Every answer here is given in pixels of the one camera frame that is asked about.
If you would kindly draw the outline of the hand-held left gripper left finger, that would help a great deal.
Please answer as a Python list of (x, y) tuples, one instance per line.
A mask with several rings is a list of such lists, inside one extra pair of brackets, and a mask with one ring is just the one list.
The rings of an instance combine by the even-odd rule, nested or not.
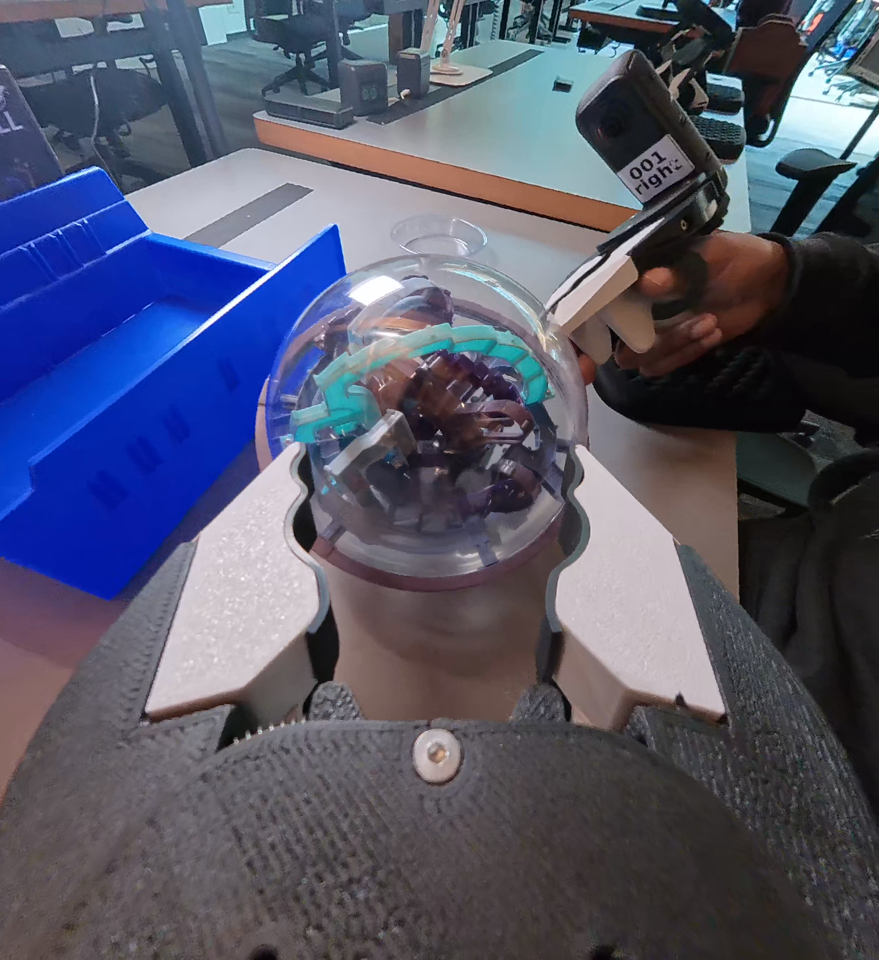
[(286, 449), (194, 539), (148, 720), (234, 706), (278, 726), (331, 679), (329, 584), (298, 538), (315, 537), (301, 468), (306, 450)]

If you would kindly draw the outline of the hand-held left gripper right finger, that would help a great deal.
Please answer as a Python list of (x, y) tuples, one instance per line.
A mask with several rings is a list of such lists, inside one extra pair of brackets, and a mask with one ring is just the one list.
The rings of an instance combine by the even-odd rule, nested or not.
[(585, 448), (563, 477), (561, 562), (540, 627), (540, 679), (586, 726), (622, 731), (640, 707), (716, 722), (726, 705), (679, 546)]

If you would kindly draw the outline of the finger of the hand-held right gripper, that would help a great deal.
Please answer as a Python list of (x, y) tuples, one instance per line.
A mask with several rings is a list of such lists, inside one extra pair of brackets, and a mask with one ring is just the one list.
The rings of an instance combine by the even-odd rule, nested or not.
[(566, 332), (599, 320), (616, 332), (649, 332), (650, 301), (638, 294), (639, 246), (650, 237), (650, 220), (623, 223), (596, 254), (574, 270), (551, 294), (545, 309)]
[(600, 315), (594, 315), (571, 329), (570, 341), (597, 367), (606, 364), (614, 355), (611, 330)]

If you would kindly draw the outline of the clear maze ball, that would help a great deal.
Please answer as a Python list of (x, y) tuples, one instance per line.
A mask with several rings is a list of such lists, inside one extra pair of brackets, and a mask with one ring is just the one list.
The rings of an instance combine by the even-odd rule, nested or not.
[(270, 457), (305, 451), (313, 553), (406, 592), (477, 586), (541, 552), (589, 443), (578, 359), (543, 304), (457, 257), (385, 259), (312, 294), (263, 401)]

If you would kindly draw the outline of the person's right forearm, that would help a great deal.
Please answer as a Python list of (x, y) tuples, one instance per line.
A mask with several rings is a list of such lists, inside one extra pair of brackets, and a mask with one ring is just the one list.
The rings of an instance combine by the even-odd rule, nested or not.
[(781, 305), (757, 327), (659, 377), (613, 357), (588, 384), (641, 424), (781, 433), (811, 413), (879, 446), (879, 243), (756, 236), (781, 244), (790, 266)]

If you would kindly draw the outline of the person's right hand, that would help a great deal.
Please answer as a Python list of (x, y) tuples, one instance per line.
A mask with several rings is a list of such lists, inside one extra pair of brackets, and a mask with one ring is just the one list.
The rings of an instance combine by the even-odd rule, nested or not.
[(646, 352), (620, 343), (614, 354), (620, 369), (646, 378), (668, 375), (751, 332), (781, 306), (790, 278), (782, 244), (719, 231), (705, 237), (696, 252), (707, 268), (697, 312), (659, 332)]

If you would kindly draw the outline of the brown office chair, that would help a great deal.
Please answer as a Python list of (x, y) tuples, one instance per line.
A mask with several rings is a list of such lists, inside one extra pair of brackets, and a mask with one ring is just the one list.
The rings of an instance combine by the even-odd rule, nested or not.
[(723, 73), (743, 86), (747, 146), (763, 148), (776, 137), (808, 53), (795, 21), (786, 14), (770, 14), (754, 26), (737, 28)]

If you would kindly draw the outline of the clear plastic dish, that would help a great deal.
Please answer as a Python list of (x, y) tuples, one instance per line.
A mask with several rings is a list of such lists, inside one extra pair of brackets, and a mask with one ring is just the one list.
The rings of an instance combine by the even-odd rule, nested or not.
[(475, 223), (433, 213), (397, 222), (390, 238), (407, 254), (443, 258), (474, 258), (489, 242), (486, 232)]

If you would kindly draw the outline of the black power box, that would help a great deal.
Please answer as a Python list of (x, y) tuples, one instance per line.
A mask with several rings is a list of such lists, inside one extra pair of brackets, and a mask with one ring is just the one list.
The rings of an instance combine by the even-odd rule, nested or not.
[(395, 55), (396, 90), (401, 100), (422, 100), (431, 87), (432, 57), (429, 51), (408, 47)]
[(385, 114), (390, 107), (389, 69), (370, 59), (341, 61), (337, 68), (339, 102), (354, 118)]

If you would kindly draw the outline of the person's black printed hoodie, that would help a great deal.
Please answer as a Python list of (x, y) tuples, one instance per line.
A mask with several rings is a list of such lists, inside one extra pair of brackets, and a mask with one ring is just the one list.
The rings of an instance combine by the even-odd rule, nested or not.
[(879, 821), (879, 447), (740, 527), (741, 604), (813, 696)]

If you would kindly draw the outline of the blue plastic bin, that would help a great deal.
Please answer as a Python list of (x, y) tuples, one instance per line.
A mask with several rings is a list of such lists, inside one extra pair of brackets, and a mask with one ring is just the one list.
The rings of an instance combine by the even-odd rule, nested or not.
[(88, 169), (0, 202), (0, 559), (111, 599), (254, 434), (337, 225), (279, 264), (150, 229)]

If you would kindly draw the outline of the flat black bar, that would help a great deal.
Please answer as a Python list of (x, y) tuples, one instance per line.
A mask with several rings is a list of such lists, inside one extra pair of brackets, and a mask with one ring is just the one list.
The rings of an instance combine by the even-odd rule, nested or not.
[(263, 94), (265, 112), (274, 119), (331, 130), (343, 130), (354, 121), (352, 107), (320, 96), (292, 90), (270, 90)]

